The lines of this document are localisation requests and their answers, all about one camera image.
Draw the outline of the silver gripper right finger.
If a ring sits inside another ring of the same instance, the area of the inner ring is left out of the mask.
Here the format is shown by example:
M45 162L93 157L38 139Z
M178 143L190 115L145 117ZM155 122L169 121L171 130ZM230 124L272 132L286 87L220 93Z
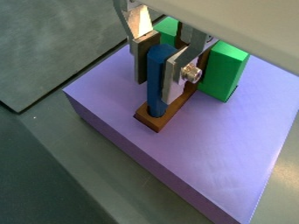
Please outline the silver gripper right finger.
M183 94L185 84L197 83L202 77L198 58L220 40L206 32L179 23L177 35L178 51L165 64L163 102L170 105Z

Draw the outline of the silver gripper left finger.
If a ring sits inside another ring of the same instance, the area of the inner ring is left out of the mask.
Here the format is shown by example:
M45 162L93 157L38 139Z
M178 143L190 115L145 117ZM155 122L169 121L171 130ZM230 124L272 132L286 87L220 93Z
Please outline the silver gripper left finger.
M149 8L137 0L113 0L135 58L135 81L147 81L147 53L161 44L161 33L154 29Z

